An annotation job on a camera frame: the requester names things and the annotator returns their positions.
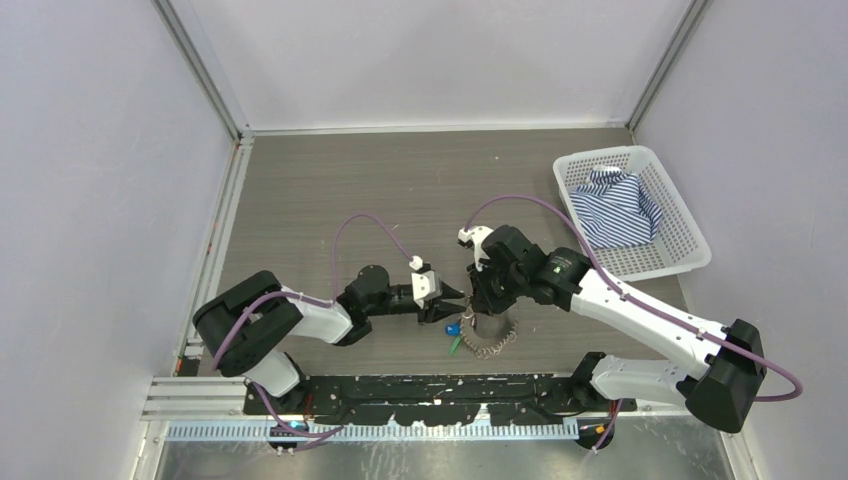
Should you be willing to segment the numbered metal key ring disc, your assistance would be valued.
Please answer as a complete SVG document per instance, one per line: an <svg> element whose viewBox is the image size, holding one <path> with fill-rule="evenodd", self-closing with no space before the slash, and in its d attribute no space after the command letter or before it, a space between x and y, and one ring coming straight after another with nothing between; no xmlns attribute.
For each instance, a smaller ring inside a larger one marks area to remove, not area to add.
<svg viewBox="0 0 848 480"><path fill-rule="evenodd" d="M499 355L515 342L518 321L511 311L487 315L467 310L459 317L462 344L477 358L487 360Z"/></svg>

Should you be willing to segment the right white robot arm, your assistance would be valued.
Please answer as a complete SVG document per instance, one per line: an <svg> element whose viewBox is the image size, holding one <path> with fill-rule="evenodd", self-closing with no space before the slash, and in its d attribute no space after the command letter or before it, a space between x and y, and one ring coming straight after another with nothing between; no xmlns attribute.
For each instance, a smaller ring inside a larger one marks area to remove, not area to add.
<svg viewBox="0 0 848 480"><path fill-rule="evenodd" d="M509 225L460 230L458 242L474 256L468 267L474 312L501 314L526 297L600 321L661 354L634 360L587 353L567 384L577 406L591 411L606 401L647 400L683 407L726 433L741 431L767 373L751 358L763 353L752 324L690 317L582 253L567 247L545 252Z"/></svg>

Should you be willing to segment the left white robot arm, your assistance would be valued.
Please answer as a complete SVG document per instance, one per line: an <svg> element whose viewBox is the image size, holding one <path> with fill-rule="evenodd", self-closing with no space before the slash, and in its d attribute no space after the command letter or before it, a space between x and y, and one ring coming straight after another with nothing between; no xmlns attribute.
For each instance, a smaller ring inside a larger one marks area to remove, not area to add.
<svg viewBox="0 0 848 480"><path fill-rule="evenodd" d="M394 284L380 265L367 265L332 301L296 292L262 270L201 306L192 324L224 377L258 383L280 412L298 412L307 398L299 366L277 346L288 336L349 346L373 330L375 316L415 315L431 324L465 309L464 294L429 266Z"/></svg>

